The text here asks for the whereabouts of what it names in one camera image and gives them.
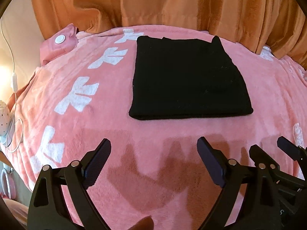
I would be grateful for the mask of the person's fingertip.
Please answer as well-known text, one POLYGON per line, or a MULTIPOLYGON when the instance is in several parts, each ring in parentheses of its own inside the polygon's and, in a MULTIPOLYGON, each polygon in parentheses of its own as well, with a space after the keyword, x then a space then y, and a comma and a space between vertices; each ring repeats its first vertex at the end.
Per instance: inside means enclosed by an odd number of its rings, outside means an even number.
POLYGON ((153 230, 154 229, 154 221, 151 216, 147 216, 140 221, 138 221, 136 224, 134 224, 132 227, 129 228, 129 230, 153 230))

